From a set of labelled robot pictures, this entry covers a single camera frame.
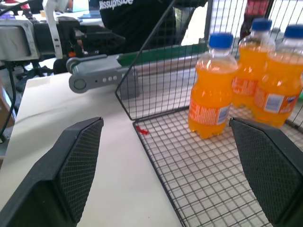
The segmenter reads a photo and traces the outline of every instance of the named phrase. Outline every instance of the cable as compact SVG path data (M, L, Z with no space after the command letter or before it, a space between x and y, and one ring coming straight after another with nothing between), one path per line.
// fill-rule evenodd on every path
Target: cable
M0 138L2 138L4 130L6 129L6 126L9 123L9 119L10 119L12 113L13 113L15 103L16 103L16 87L15 87L15 82L14 82L14 77L13 77L13 66L12 66L11 63L7 63L7 62L6 62L6 66L7 66L7 69L9 71L9 79L10 79L10 83L11 83L11 89L13 90L13 100L11 102L8 117L6 118L6 121L3 125L3 128L1 130L1 132L0 132Z
M7 8L7 9L1 11L1 12L0 12L0 17L1 17L3 14L5 14L5 13L7 13L7 12L9 12L9 11L13 11L14 9L18 9L20 6L23 6L23 5L25 5L25 4L31 3L31 2L33 2L33 1L37 1L37 0L28 0L28 1L21 2L21 3L17 4L17 5L11 6L11 7Z

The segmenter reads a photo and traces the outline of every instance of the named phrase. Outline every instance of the person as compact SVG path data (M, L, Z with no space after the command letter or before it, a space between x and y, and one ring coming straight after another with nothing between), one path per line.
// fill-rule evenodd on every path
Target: person
M100 14L105 28L125 38L114 53L141 49L172 0L101 0ZM176 19L171 7L145 49L173 45Z

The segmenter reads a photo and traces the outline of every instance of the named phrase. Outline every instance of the metal wire grid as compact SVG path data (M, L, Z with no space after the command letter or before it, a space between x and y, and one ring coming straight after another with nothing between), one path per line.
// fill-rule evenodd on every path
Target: metal wire grid
M195 63L207 50L212 32L231 32L235 39L232 54L239 56L238 42L247 0L209 0L205 24L204 45L194 45L180 51L181 41L196 7L205 0L173 0L154 28L116 90L116 96L131 120L153 116L189 105L189 95L196 81ZM303 22L303 2L299 0L270 0L267 16L273 20L271 37L279 43L289 23ZM144 50L153 49L145 56ZM126 90L122 98L121 88Z
M250 118L250 110L231 107L229 118ZM139 120L134 126L181 223L197 226L271 226L243 173L230 127L202 140L187 126L188 110ZM301 150L303 134L281 129Z

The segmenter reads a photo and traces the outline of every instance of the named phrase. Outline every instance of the table surface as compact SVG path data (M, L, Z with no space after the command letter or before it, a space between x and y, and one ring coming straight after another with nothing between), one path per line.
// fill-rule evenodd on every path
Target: table surface
M181 226L115 86L73 93L69 73L29 80L0 171L0 209L62 131L103 117L95 178L81 226Z

